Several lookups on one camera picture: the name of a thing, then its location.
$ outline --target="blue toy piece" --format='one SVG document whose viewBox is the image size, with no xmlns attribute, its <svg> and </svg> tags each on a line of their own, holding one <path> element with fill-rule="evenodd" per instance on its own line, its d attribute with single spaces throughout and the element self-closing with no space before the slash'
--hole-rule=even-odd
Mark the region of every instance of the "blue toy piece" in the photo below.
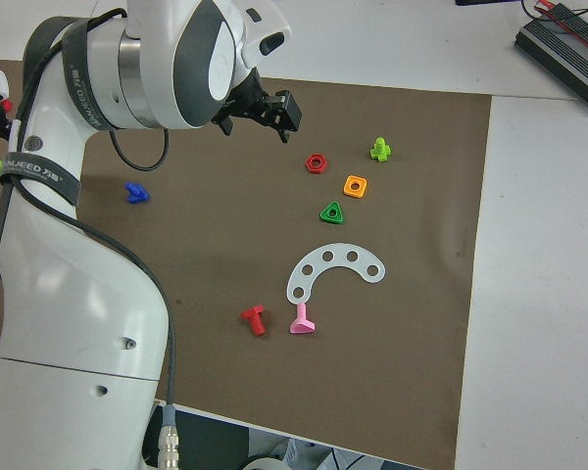
<svg viewBox="0 0 588 470">
<path fill-rule="evenodd" d="M 139 183 L 128 182 L 124 185 L 124 188 L 128 191 L 126 200 L 131 204 L 145 203 L 150 199 L 148 191 Z"/>
</svg>

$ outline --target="pink bolt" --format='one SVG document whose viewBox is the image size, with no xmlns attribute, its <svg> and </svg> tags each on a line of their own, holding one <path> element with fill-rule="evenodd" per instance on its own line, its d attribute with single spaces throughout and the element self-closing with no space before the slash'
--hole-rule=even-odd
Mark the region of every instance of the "pink bolt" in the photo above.
<svg viewBox="0 0 588 470">
<path fill-rule="evenodd" d="M 313 321 L 307 319 L 307 306 L 305 304 L 296 305 L 296 319 L 290 325 L 290 333 L 314 333 L 316 325 Z"/>
<path fill-rule="evenodd" d="M 266 333 L 266 328 L 264 327 L 264 322 L 260 317 L 260 314 L 264 311 L 263 305 L 256 305 L 248 310 L 242 311 L 239 315 L 240 318 L 244 320 L 248 320 L 251 325 L 251 330 L 253 330 L 253 334 L 255 336 L 262 336 Z"/>
</svg>

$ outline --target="red nut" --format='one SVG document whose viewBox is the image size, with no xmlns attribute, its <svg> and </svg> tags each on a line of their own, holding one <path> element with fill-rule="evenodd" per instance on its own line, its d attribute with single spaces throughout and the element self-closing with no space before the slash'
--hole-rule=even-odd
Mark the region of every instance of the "red nut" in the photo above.
<svg viewBox="0 0 588 470">
<path fill-rule="evenodd" d="M 328 167 L 329 162 L 324 157 L 323 154 L 311 154 L 310 157 L 305 162 L 305 166 L 307 167 L 307 171 L 309 173 L 322 173 Z"/>
<path fill-rule="evenodd" d="M 264 327 L 264 323 L 262 322 L 262 318 L 260 314 L 264 311 L 263 305 L 257 305 L 248 310 L 242 311 L 240 313 L 240 318 L 244 320 L 248 320 L 251 325 L 251 330 L 253 330 L 253 334 L 255 336 L 262 336 L 266 333 L 266 328 Z"/>
</svg>

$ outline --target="red hexagonal nut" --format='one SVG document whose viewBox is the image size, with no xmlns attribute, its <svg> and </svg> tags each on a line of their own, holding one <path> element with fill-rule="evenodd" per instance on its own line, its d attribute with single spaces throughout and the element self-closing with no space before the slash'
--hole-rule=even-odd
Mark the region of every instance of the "red hexagonal nut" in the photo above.
<svg viewBox="0 0 588 470">
<path fill-rule="evenodd" d="M 307 167 L 307 171 L 309 173 L 322 173 L 328 167 L 329 162 L 324 157 L 323 154 L 311 154 L 310 157 L 305 162 L 305 166 Z"/>
</svg>

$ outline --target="velcro strap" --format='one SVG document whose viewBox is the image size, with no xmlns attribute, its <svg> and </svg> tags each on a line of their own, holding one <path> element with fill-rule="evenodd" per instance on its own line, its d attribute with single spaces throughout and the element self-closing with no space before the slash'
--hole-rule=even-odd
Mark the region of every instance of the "velcro strap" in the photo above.
<svg viewBox="0 0 588 470">
<path fill-rule="evenodd" d="M 87 67 L 87 22 L 78 20 L 62 38 L 63 74 L 72 102 L 81 116 L 96 130 L 117 129 L 102 114 L 94 97 Z"/>
<path fill-rule="evenodd" d="M 78 205 L 80 181 L 52 160 L 35 154 L 9 152 L 2 163 L 0 181 L 4 182 L 9 174 L 39 181 L 55 190 L 73 206 Z"/>
</svg>

